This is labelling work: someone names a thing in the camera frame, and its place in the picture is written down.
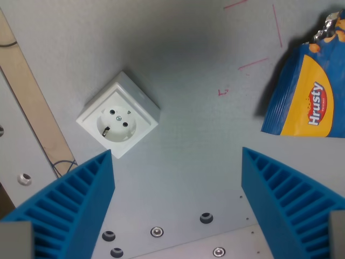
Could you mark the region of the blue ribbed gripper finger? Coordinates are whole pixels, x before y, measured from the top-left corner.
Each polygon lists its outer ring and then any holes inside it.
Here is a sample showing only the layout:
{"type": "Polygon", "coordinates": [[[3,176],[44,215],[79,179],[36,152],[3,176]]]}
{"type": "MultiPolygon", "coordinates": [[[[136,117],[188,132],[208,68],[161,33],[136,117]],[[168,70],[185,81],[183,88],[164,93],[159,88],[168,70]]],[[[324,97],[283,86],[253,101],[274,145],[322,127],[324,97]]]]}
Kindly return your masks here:
{"type": "Polygon", "coordinates": [[[342,196],[247,147],[241,180],[274,258],[330,258],[328,219],[344,209],[342,196]]]}
{"type": "Polygon", "coordinates": [[[3,222],[30,222],[35,258],[91,258],[115,190],[107,150],[26,200],[3,222]]]}

